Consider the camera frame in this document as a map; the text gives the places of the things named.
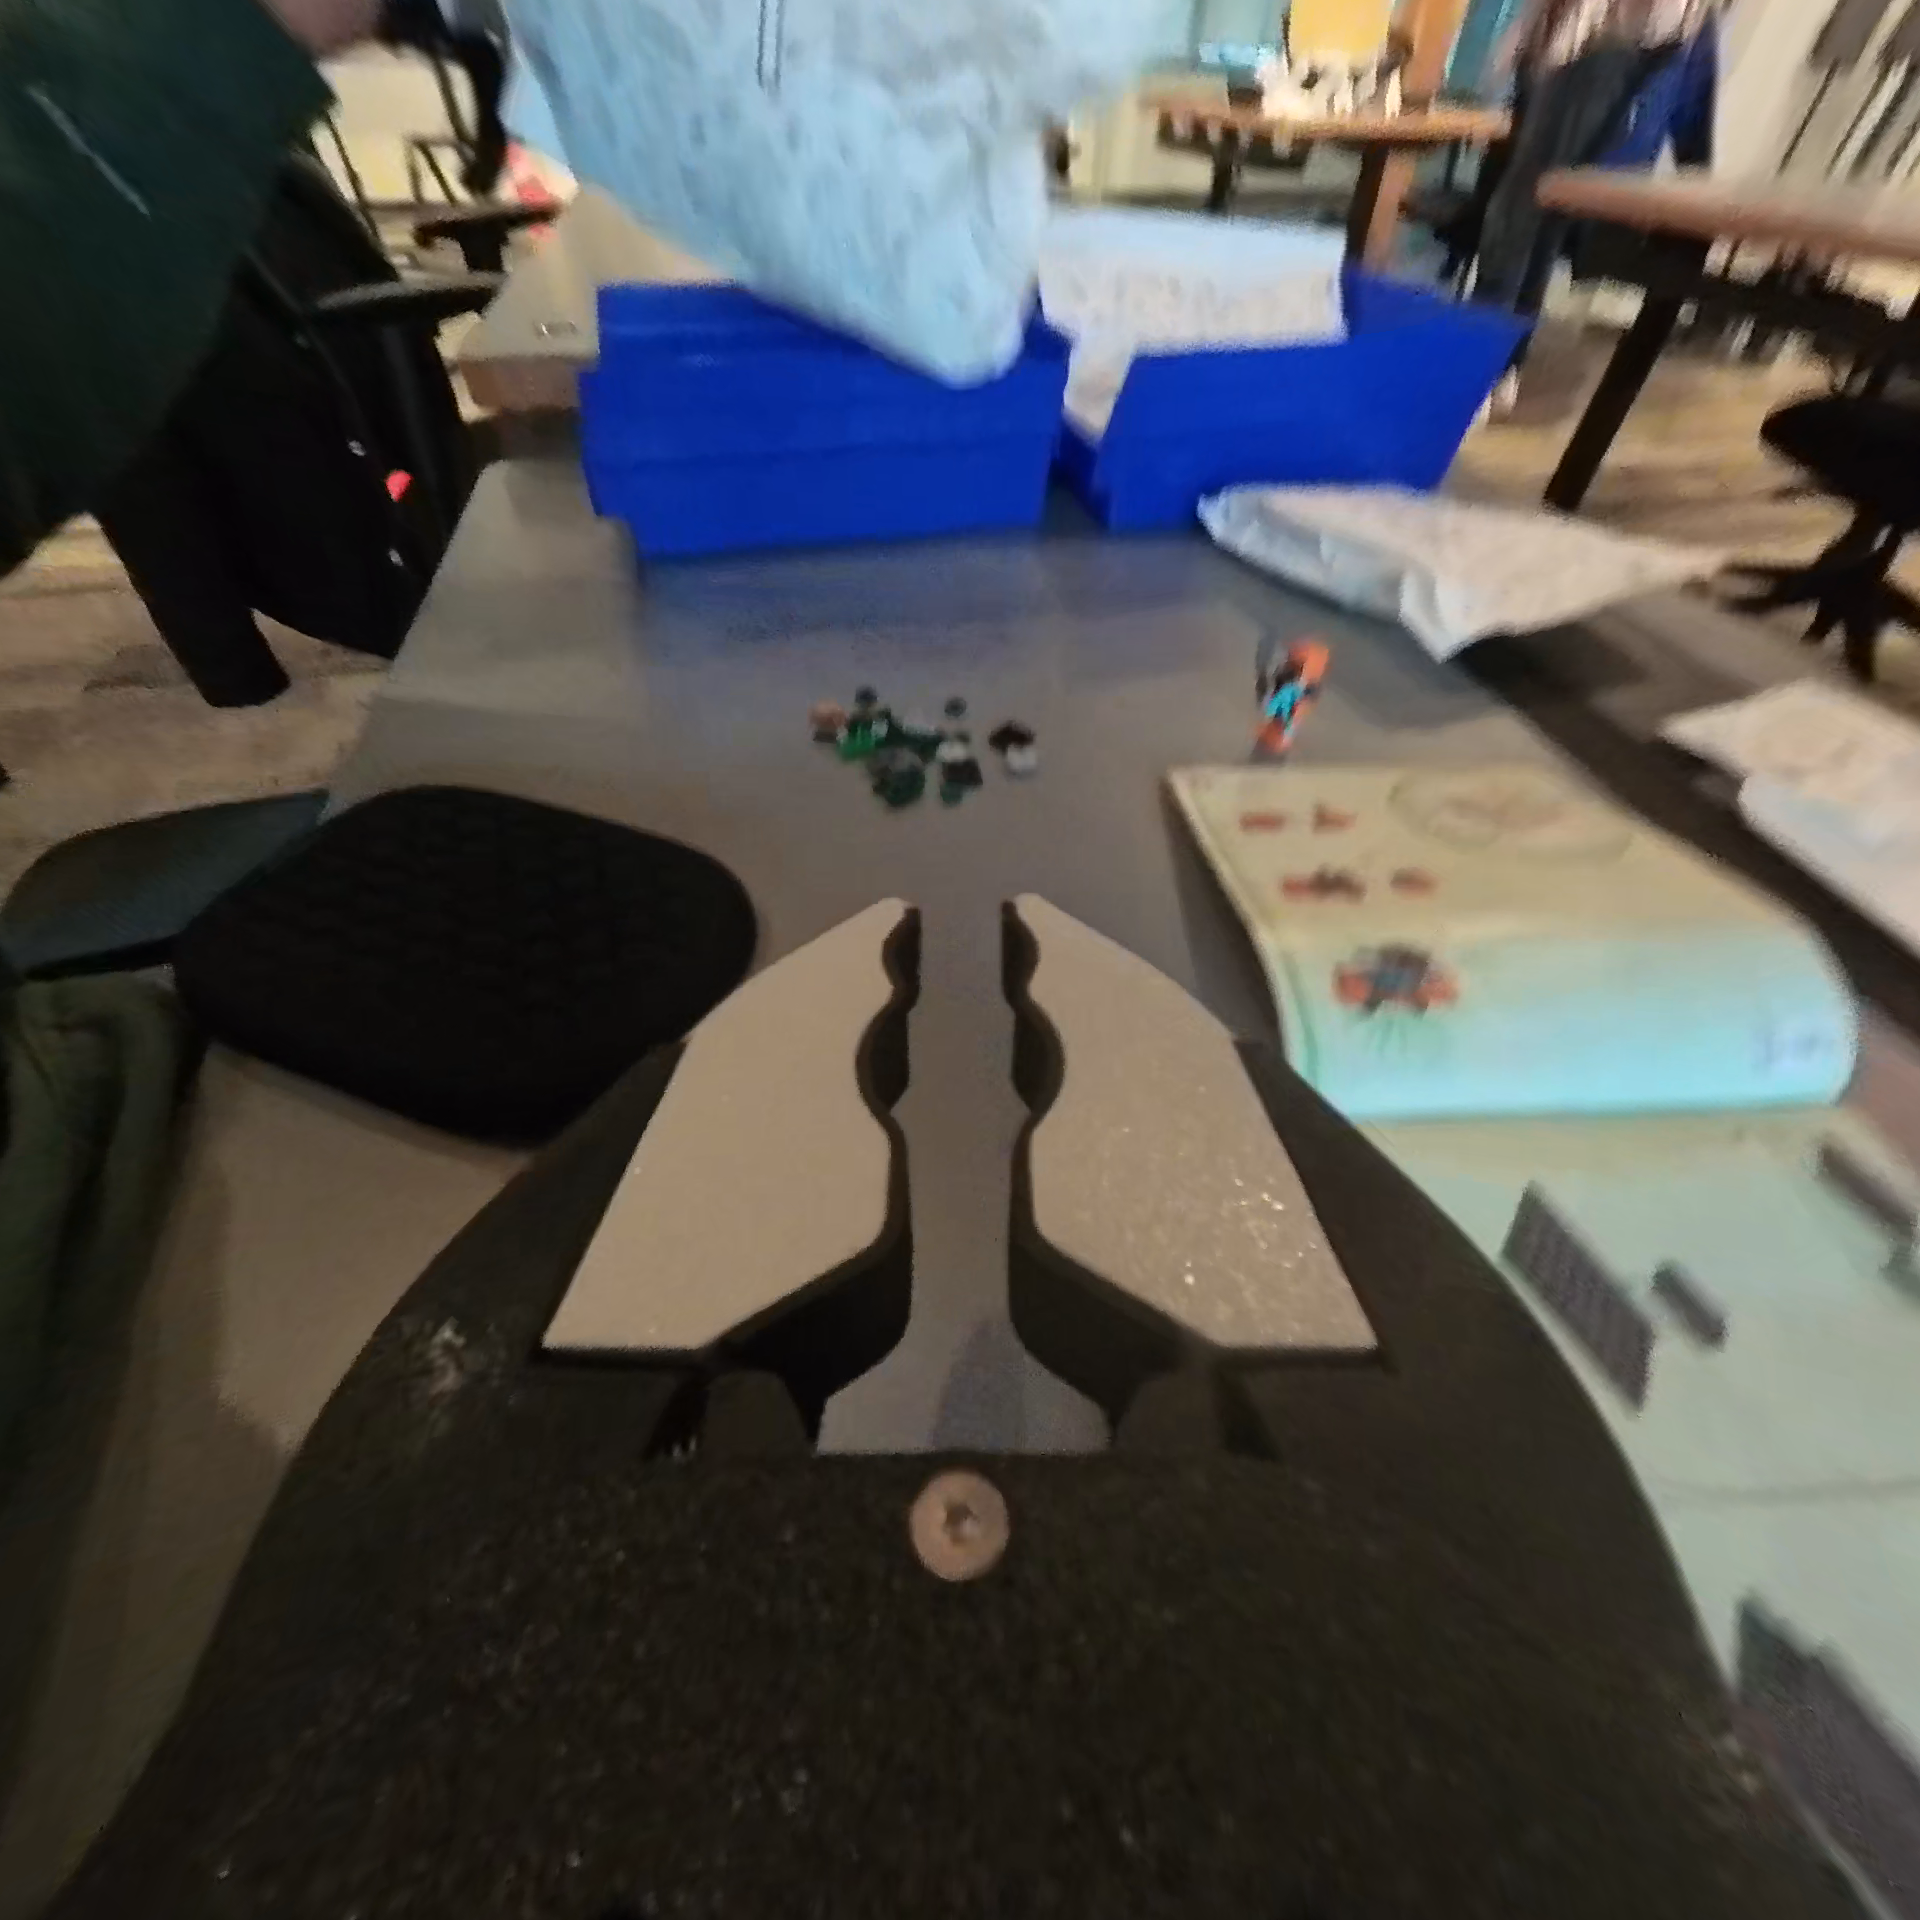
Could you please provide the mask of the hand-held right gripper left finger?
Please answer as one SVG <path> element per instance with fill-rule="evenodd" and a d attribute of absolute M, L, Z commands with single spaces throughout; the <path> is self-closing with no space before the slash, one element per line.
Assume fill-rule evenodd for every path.
<path fill-rule="evenodd" d="M 554 1358 L 718 1358 L 903 1222 L 920 913 L 879 897 L 682 1041 L 541 1335 Z"/>

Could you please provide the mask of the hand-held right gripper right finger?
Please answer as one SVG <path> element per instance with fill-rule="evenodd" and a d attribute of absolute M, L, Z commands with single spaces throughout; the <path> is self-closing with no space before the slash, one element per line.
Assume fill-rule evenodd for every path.
<path fill-rule="evenodd" d="M 1062 1054 L 1028 1140 L 1042 1244 L 1226 1356 L 1374 1356 L 1375 1330 L 1236 1037 L 1042 896 L 1010 900 Z"/>

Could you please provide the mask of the building instruction booklet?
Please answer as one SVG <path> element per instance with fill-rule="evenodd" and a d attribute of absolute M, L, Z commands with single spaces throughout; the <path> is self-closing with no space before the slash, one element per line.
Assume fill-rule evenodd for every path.
<path fill-rule="evenodd" d="M 1746 1726 L 1914 1916 L 1914 1172 L 1808 922 L 1542 766 L 1166 777 L 1286 1062 L 1494 1262 Z"/>

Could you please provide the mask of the pile of small toy bricks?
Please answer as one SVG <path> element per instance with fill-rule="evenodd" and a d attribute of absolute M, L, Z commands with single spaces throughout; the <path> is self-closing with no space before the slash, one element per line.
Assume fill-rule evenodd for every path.
<path fill-rule="evenodd" d="M 1024 781 L 1039 770 L 1039 737 L 1020 720 L 978 735 L 972 705 L 949 696 L 936 716 L 903 710 L 872 686 L 854 687 L 847 702 L 813 702 L 806 737 L 825 756 L 858 772 L 884 810 L 917 806 L 960 808 L 990 784 Z"/>

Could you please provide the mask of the blue plastic bin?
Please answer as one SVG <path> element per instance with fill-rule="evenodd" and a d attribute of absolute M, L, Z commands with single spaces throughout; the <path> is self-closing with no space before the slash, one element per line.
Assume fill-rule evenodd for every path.
<path fill-rule="evenodd" d="M 1134 359 L 1098 433 L 1062 422 L 1057 479 L 1117 534 L 1230 488 L 1437 488 L 1532 322 L 1359 270 L 1338 292 L 1338 341 Z"/>
<path fill-rule="evenodd" d="M 613 282 L 593 318 L 582 479 L 646 559 L 1039 522 L 1069 373 L 1042 312 L 965 389 L 721 282 Z"/>

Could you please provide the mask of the person's left forearm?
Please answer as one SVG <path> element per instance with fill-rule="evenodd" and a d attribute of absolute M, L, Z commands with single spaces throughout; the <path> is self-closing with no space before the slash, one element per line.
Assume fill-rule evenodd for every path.
<path fill-rule="evenodd" d="M 376 5 L 2 7 L 2 566 L 101 502 L 207 349 L 324 56 Z"/>

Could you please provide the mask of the dark desk with wooden edge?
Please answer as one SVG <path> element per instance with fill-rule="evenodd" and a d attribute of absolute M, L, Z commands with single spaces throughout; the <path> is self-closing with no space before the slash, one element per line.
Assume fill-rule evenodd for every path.
<path fill-rule="evenodd" d="M 1598 788 L 1718 856 L 1788 905 L 1832 948 L 1869 1015 L 1918 1039 L 1918 962 L 1834 887 L 1743 823 L 1736 780 L 1664 735 L 1664 725 L 1812 677 L 1834 674 L 1767 622 L 1688 592 L 1654 593 L 1532 634 L 1480 639 L 1429 664 L 1429 705 L 1518 721 Z"/>

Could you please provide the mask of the pale grey desk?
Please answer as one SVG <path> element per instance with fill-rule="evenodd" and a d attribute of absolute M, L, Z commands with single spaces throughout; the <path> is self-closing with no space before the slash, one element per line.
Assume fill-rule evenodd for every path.
<path fill-rule="evenodd" d="M 518 250 L 496 298 L 470 324 L 454 367 L 488 415 L 574 415 L 598 353 L 596 302 L 618 282 L 725 282 L 708 262 L 638 224 L 585 185 L 538 245 Z"/>

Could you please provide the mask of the black textured pad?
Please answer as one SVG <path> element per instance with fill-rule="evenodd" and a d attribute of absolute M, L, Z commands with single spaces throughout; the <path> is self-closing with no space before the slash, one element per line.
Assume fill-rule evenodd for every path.
<path fill-rule="evenodd" d="M 537 1144 L 752 968 L 716 856 L 424 784 L 346 806 L 201 910 L 175 993 L 222 1046 L 453 1136 Z"/>

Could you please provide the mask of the orange toy brick model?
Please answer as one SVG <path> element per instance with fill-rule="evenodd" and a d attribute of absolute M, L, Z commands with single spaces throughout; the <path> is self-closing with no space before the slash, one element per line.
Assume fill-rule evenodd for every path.
<path fill-rule="evenodd" d="M 1254 671 L 1254 760 L 1281 760 L 1311 712 L 1329 664 L 1319 637 L 1271 639 Z"/>

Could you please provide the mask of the person's dark green jacket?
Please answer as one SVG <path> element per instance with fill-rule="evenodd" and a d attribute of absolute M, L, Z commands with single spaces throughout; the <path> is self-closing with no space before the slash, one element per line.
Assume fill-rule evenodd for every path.
<path fill-rule="evenodd" d="M 148 975 L 5 975 L 2 1458 L 153 1254 L 201 1045 Z"/>

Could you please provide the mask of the black jacket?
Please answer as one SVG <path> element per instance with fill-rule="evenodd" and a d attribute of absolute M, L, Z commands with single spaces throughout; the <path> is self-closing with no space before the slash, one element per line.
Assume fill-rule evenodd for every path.
<path fill-rule="evenodd" d="M 440 324 L 488 295 L 402 277 L 316 157 L 281 166 L 207 349 L 86 509 L 207 705 L 287 689 L 263 618 L 396 658 L 482 463 Z"/>

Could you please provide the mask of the black office chair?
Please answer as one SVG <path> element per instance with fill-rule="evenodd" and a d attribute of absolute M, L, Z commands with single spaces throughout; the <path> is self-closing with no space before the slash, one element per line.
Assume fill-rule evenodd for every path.
<path fill-rule="evenodd" d="M 424 484 L 426 446 L 437 458 L 478 473 L 501 455 L 492 415 L 473 414 L 442 353 L 440 334 L 480 318 L 496 298 L 509 239 L 543 229 L 554 200 L 465 199 L 390 204 L 404 214 L 410 250 L 383 245 L 376 206 L 357 197 L 357 175 L 337 182 L 312 140 L 294 157 L 287 197 L 300 204 L 309 268 L 305 310 L 327 348 L 362 376 L 376 431 L 396 442 L 393 463 Z"/>
<path fill-rule="evenodd" d="M 1840 637 L 1855 684 L 1877 677 L 1888 625 L 1918 630 L 1914 593 L 1892 568 L 1918 533 L 1918 409 L 1885 394 L 1823 394 L 1772 410 L 1760 440 L 1817 494 L 1850 509 L 1847 527 L 1800 566 L 1741 566 L 1748 610 L 1812 607 L 1808 645 Z"/>

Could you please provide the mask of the wooden table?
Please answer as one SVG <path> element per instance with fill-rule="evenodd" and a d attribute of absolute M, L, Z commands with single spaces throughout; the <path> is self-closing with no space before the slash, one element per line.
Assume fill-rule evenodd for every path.
<path fill-rule="evenodd" d="M 1567 224 L 1600 229 L 1616 253 L 1616 280 L 1638 289 L 1638 310 L 1545 484 L 1542 505 L 1554 511 L 1582 506 L 1686 306 L 1826 334 L 1858 349 L 1873 374 L 1914 364 L 1914 304 L 1900 318 L 1871 318 L 1837 292 L 1793 282 L 1812 270 L 1914 270 L 1914 204 L 1888 186 L 1574 166 L 1546 174 L 1536 200 Z"/>
<path fill-rule="evenodd" d="M 1252 146 L 1276 150 L 1333 146 L 1358 154 L 1345 209 L 1345 258 L 1383 272 L 1399 250 L 1416 157 L 1456 149 L 1489 149 L 1511 133 L 1511 112 L 1460 103 L 1429 103 L 1396 112 L 1281 112 L 1212 101 L 1190 86 L 1152 86 L 1141 109 L 1156 130 L 1169 127 L 1189 149 L 1208 157 L 1204 207 L 1225 216 L 1239 197 Z"/>

